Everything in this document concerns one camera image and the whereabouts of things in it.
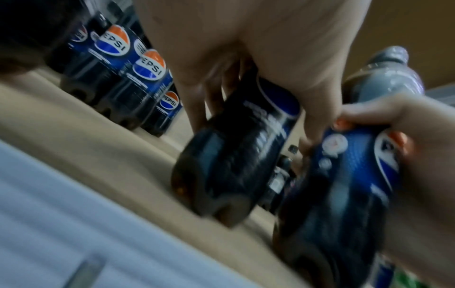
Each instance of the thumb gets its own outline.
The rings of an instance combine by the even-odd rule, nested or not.
[[[341,117],[357,124],[388,124],[420,143],[445,141],[455,129],[453,107],[426,96],[404,93],[344,105]]]

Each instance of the hand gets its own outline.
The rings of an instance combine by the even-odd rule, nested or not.
[[[319,140],[341,109],[341,77],[370,0],[136,0],[154,47],[166,60],[193,131],[223,107],[251,61],[292,92]]]
[[[391,202],[385,253],[424,279],[455,286],[455,109],[398,94],[345,105],[342,117],[390,124],[413,140],[403,155],[403,188]]]

